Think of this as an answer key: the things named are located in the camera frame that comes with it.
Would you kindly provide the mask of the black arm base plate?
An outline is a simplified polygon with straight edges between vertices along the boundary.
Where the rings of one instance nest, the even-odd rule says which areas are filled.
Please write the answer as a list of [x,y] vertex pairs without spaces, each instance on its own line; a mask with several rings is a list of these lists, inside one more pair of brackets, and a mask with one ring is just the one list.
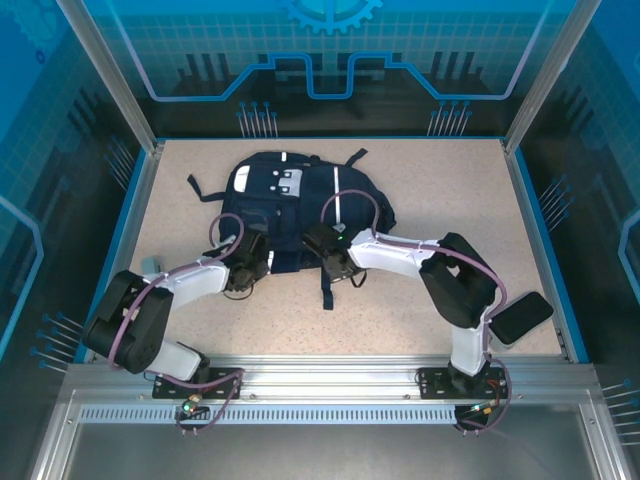
[[[223,377],[233,374],[236,371],[236,368],[210,367],[205,376],[203,376],[203,372],[199,373],[199,377],[195,379],[195,383],[210,383],[215,380],[220,380]],[[196,389],[179,386],[163,377],[157,376],[154,379],[151,395],[153,399],[180,400],[187,399],[190,395],[193,394],[200,394],[205,400],[224,400],[231,392],[231,389],[233,387],[232,383],[233,379],[230,379],[214,388]]]
[[453,367],[423,367],[416,371],[414,381],[423,400],[503,399],[508,387],[504,370],[488,366],[475,376]]

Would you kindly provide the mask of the aluminium corner post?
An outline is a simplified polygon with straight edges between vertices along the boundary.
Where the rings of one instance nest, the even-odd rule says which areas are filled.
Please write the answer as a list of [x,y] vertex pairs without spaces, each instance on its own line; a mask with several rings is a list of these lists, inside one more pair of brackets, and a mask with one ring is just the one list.
[[576,0],[574,8],[507,131],[503,141],[503,149],[507,156],[514,155],[520,146],[601,2],[602,0]]
[[158,140],[84,2],[55,1],[136,140],[147,154],[155,154]]

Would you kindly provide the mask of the blue printed enclosure panel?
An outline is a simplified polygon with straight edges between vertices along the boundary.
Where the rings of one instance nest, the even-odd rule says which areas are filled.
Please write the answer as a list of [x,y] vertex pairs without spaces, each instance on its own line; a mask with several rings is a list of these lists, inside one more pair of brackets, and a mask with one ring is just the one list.
[[83,2],[159,137],[496,137],[576,0]]

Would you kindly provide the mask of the aluminium frame rail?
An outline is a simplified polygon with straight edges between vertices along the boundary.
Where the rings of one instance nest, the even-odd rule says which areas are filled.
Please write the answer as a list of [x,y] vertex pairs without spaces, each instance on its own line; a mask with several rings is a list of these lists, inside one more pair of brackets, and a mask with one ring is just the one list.
[[[602,400],[595,368],[559,356],[507,355],[516,405],[582,404]],[[245,404],[416,404],[420,367],[443,367],[446,355],[214,355],[215,367],[244,369]],[[152,385],[106,364],[68,368],[61,403],[148,403]]]

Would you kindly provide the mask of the navy blue backpack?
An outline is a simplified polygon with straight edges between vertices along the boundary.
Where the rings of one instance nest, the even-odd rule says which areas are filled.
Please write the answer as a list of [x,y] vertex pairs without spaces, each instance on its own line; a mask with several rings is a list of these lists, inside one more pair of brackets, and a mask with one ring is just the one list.
[[294,273],[322,266],[302,241],[314,225],[374,226],[380,233],[395,226],[387,196],[354,166],[366,153],[361,149],[338,164],[316,155],[264,151],[239,162],[221,192],[203,193],[194,176],[187,181],[201,202],[221,202],[220,240],[259,231],[269,240],[269,273]]

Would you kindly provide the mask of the small connector with LED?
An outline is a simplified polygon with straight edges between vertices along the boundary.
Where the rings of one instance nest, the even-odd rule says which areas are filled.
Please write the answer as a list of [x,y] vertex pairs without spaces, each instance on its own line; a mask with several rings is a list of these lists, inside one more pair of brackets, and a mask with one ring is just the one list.
[[201,394],[191,394],[176,410],[175,422],[181,424],[188,421],[207,420],[210,415],[210,408],[202,404]]
[[471,421],[486,425],[489,416],[500,406],[498,400],[486,400],[474,405],[461,405],[455,407],[455,418],[459,423]]

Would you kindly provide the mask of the dark blue side panel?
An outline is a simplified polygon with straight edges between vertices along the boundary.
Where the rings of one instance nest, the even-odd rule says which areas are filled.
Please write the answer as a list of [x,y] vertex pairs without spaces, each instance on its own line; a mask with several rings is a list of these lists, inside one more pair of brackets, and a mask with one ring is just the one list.
[[600,0],[520,151],[577,357],[640,402],[640,0]]
[[144,153],[56,0],[0,0],[0,385],[61,370]]

